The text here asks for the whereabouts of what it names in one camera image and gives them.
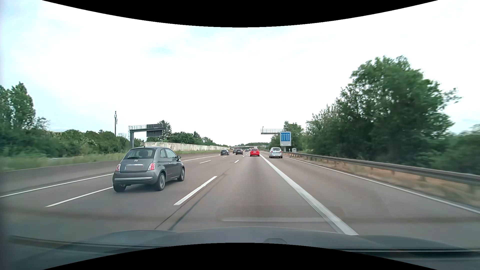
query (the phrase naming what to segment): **car wheel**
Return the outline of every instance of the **car wheel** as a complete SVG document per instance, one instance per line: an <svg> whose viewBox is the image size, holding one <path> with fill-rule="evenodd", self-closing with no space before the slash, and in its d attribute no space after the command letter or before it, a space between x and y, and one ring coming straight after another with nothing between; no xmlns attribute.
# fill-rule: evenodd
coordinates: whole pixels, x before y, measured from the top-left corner
<svg viewBox="0 0 480 270"><path fill-rule="evenodd" d="M158 181L155 183L154 186L156 191L162 191L165 188L165 175L163 173L160 173Z"/></svg>
<svg viewBox="0 0 480 270"><path fill-rule="evenodd" d="M116 192L123 192L125 191L125 188L127 188L126 185L120 185L120 184L113 185L113 190L115 190Z"/></svg>
<svg viewBox="0 0 480 270"><path fill-rule="evenodd" d="M181 169L180 177L177 178L177 181L178 181L178 182L182 182L183 180L185 180L185 168L182 168L182 169Z"/></svg>

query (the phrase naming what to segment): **blue lane sign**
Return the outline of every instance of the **blue lane sign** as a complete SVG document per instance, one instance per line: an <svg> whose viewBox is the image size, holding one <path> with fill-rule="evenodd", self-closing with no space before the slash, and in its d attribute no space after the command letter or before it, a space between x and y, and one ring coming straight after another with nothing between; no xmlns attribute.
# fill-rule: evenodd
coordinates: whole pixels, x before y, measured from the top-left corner
<svg viewBox="0 0 480 270"><path fill-rule="evenodd" d="M280 132L280 146L292 146L290 131Z"/></svg>

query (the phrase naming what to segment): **gray fiat 500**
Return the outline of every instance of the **gray fiat 500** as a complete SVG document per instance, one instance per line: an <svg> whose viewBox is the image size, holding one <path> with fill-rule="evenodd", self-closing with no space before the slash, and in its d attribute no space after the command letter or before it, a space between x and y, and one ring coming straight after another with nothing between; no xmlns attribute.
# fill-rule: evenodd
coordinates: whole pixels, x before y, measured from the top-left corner
<svg viewBox="0 0 480 270"><path fill-rule="evenodd" d="M185 167L168 147L137 147L125 155L113 173L113 189L122 192L133 184L149 184L161 191L171 180L185 180Z"/></svg>

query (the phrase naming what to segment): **sky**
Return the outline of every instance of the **sky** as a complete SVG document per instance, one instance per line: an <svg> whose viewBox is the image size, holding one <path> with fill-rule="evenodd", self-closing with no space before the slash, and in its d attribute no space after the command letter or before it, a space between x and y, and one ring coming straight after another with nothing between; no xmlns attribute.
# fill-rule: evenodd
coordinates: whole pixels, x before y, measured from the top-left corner
<svg viewBox="0 0 480 270"><path fill-rule="evenodd" d="M362 63L405 55L442 89L458 88L463 99L445 112L460 132L480 123L479 8L438 0L310 25L222 28L3 0L0 85L24 83L54 131L114 131L117 111L117 133L165 120L173 132L237 145L269 142L262 127L305 126Z"/></svg>

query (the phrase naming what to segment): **highway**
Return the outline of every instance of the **highway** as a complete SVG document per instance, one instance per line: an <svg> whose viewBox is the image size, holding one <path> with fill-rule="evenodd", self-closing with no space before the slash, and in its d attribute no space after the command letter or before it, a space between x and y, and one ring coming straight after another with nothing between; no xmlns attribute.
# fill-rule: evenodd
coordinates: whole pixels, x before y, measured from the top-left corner
<svg viewBox="0 0 480 270"><path fill-rule="evenodd" d="M0 195L7 234L76 241L138 229L276 226L480 246L480 214L331 169L269 159L266 152L191 154L182 161L185 181L159 192L132 185L116 193L112 162L82 165L50 184L47 173L37 181L33 169L30 186L9 184Z"/></svg>

